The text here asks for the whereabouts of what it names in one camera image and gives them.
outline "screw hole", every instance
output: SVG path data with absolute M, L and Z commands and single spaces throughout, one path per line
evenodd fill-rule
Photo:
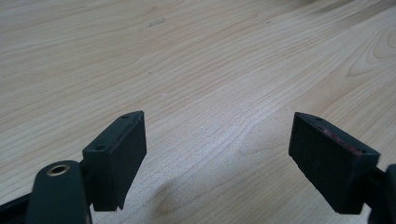
M 64 165 L 64 164 L 57 165 L 57 166 L 50 168 L 47 171 L 47 175 L 49 175 L 49 176 L 62 175 L 64 173 L 66 173 L 69 169 L 70 169 L 69 165 Z
M 105 146 L 97 146 L 97 147 L 95 147 L 95 149 L 96 150 L 103 150 L 103 149 L 105 149 Z

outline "wooden surface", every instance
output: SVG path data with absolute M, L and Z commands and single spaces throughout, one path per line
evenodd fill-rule
M 148 154 L 95 223 L 365 223 L 288 155 L 295 111 L 396 162 L 394 0 L 0 2 L 0 203 L 146 112 Z

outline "scratch on table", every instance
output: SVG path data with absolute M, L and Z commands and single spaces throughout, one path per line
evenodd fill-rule
M 149 22 L 148 27 L 155 26 L 155 25 L 161 24 L 163 22 L 165 22 L 165 18 L 160 18 L 158 20 Z

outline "dark object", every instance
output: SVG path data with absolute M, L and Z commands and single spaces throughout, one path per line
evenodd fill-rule
M 384 173 L 380 154 L 328 121 L 295 113 L 289 154 L 340 214 L 372 208 L 369 223 L 396 223 L 396 165 Z
M 55 162 L 38 172 L 31 194 L 0 206 L 0 223 L 92 223 L 95 211 L 123 208 L 146 156 L 142 111 L 123 115 L 83 149 L 83 161 Z

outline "wooden table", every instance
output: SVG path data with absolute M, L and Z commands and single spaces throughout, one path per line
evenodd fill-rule
M 365 223 L 288 155 L 295 111 L 396 162 L 394 0 L 0 2 L 0 203 L 116 117 L 148 154 L 95 223 Z

